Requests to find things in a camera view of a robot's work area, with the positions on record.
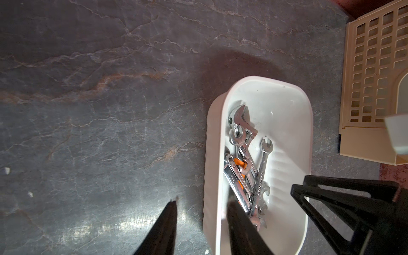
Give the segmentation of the long silver combination wrench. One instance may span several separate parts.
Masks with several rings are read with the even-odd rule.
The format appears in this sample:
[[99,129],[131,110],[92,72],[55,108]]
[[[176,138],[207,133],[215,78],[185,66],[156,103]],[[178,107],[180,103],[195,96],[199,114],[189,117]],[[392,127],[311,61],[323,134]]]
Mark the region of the long silver combination wrench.
[[258,232],[260,230],[262,223],[266,224],[265,221],[261,220],[261,218],[258,216],[258,211],[260,207],[261,188],[264,182],[265,171],[266,171],[266,166],[267,166],[267,159],[268,159],[269,154],[274,149],[272,141],[267,137],[262,138],[261,143],[260,143],[260,149],[262,152],[262,157],[261,157],[260,168],[259,168],[259,172],[257,176],[256,188],[255,188],[254,195],[252,197],[253,198],[252,208],[251,208],[251,213],[249,217],[250,222],[253,224],[253,226],[256,228]]

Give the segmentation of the small silver wrench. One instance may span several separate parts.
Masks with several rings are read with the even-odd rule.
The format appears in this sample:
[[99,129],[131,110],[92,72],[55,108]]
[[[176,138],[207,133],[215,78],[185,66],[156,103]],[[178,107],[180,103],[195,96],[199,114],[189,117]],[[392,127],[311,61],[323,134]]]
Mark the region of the small silver wrench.
[[248,165],[246,162],[238,159],[238,158],[234,158],[234,162],[237,165],[237,167],[239,168],[241,174],[243,175],[243,177],[247,180],[248,185],[251,189],[251,191],[254,191],[254,186],[255,186],[255,180],[254,177],[252,175],[252,170],[250,170],[248,168]]

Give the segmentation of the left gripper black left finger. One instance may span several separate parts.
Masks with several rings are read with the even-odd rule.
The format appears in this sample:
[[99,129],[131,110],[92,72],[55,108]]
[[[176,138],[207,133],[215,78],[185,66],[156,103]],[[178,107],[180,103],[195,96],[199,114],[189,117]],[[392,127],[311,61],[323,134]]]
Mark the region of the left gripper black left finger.
[[170,201],[134,255],[173,255],[177,226],[177,204]]

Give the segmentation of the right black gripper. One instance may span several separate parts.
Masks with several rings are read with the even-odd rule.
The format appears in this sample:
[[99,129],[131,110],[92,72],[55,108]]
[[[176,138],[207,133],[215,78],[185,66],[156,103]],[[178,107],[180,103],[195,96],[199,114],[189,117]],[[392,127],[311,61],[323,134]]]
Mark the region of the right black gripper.
[[[307,175],[291,196],[338,255],[408,253],[408,191],[396,182]],[[343,238],[308,199],[333,211],[354,231],[352,239]]]

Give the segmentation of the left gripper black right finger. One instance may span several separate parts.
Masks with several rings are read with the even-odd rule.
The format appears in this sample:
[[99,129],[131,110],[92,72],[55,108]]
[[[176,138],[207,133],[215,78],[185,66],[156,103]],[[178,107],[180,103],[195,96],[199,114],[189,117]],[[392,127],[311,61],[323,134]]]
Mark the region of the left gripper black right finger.
[[232,255],[273,255],[250,222],[232,191],[228,194],[227,222]]

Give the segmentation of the silver end wrench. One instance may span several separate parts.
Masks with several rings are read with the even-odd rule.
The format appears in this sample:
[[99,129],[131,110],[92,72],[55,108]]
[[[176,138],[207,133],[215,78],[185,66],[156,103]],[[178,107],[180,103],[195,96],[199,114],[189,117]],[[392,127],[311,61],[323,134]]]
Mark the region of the silver end wrench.
[[252,156],[249,152],[249,145],[254,139],[254,135],[252,132],[246,131],[241,125],[233,127],[229,131],[229,141],[232,145],[236,147],[236,153],[242,156],[244,162],[247,163],[248,168],[252,170],[252,175],[256,177],[257,170],[254,165],[254,161]]

